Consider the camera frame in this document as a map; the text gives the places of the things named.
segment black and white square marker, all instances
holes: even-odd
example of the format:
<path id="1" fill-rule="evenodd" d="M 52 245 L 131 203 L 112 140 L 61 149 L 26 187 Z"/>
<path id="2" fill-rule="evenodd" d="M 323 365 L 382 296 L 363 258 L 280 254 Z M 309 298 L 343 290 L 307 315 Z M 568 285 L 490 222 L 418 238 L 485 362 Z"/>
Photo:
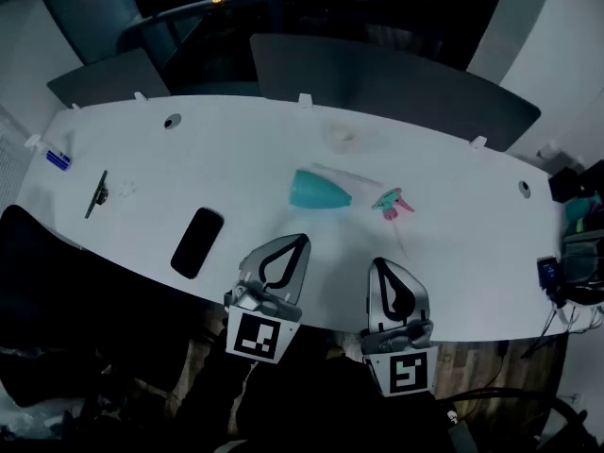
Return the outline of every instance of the black and white square marker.
<path id="1" fill-rule="evenodd" d="M 427 386 L 426 352 L 390 357 L 390 394 L 423 390 Z"/>
<path id="2" fill-rule="evenodd" d="M 243 314 L 233 349 L 259 358 L 273 359 L 280 327 L 280 322 Z"/>

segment wooden floor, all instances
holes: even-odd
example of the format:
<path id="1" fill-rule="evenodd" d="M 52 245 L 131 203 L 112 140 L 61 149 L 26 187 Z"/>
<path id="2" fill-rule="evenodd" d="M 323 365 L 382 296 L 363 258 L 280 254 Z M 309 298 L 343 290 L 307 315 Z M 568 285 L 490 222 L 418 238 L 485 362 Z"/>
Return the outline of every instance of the wooden floor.
<path id="1" fill-rule="evenodd" d="M 227 317 L 224 308 L 207 303 L 202 318 L 203 325 L 218 334 L 221 321 Z M 519 388 L 526 391 L 555 394 L 562 374 L 566 351 L 566 338 L 549 343 L 530 359 L 520 357 L 533 340 L 510 341 L 503 359 L 497 355 L 497 343 L 436 343 L 439 346 L 438 370 L 434 395 L 437 399 L 482 388 L 501 372 L 492 383 L 494 387 Z M 353 334 L 336 333 L 336 343 L 353 360 L 361 358 L 359 338 Z M 191 341 L 189 354 L 175 389 L 166 394 L 146 387 L 151 392 L 166 397 L 166 416 L 174 417 L 180 401 L 185 397 L 194 378 L 203 366 L 210 348 L 201 342 Z M 458 417 L 464 418 L 481 452 L 510 451 L 529 444 L 543 430 L 549 409 L 543 404 L 515 399 L 490 399 L 456 403 Z M 231 424 L 230 431 L 236 431 Z"/>

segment person's arm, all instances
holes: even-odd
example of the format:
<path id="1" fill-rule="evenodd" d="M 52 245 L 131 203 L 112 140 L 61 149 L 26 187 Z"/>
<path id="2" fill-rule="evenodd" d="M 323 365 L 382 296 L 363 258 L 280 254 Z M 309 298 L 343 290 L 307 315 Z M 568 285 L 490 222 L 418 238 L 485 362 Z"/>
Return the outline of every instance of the person's arm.
<path id="1" fill-rule="evenodd" d="M 226 346 L 224 329 L 176 414 L 176 440 L 194 442 L 197 451 L 213 452 L 228 441 L 233 401 L 242 393 L 251 368 L 249 360 L 227 354 Z"/>

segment curved white table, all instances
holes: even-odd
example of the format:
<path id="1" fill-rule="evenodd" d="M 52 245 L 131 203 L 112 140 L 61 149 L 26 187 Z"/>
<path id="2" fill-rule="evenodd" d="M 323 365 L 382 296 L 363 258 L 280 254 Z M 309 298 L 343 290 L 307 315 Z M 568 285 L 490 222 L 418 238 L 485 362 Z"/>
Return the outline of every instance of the curved white table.
<path id="1" fill-rule="evenodd" d="M 176 112 L 181 124 L 164 129 Z M 325 145 L 326 122 L 354 128 L 347 154 Z M 233 96 L 68 109 L 45 136 L 73 157 L 73 167 L 65 173 L 37 156 L 18 203 L 66 238 L 181 291 L 222 302 L 248 252 L 304 232 L 312 251 L 299 301 L 303 324 L 367 327 L 367 270 L 377 256 L 425 284 L 437 341 L 538 336 L 550 311 L 536 260 L 556 250 L 559 209 L 547 175 L 511 156 L 376 116 Z M 352 194 L 352 207 L 296 209 L 288 204 L 294 172 L 313 162 L 385 188 L 340 177 L 334 180 Z M 85 220 L 105 169 L 109 199 Z M 529 199 L 519 192 L 521 180 Z M 393 187 L 416 209 L 396 221 L 406 256 L 392 224 L 371 210 Z M 170 259 L 200 207 L 221 213 L 225 226 L 198 277 L 188 280 Z M 561 331 L 556 319 L 548 333 Z"/>

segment black smartphone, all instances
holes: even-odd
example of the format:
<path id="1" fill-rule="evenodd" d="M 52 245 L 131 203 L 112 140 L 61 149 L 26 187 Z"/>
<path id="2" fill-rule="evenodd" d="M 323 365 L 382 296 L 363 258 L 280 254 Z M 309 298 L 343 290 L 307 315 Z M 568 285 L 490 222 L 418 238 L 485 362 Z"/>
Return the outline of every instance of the black smartphone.
<path id="1" fill-rule="evenodd" d="M 224 222 L 215 211 L 197 210 L 170 260 L 172 268 L 186 278 L 197 277 Z"/>

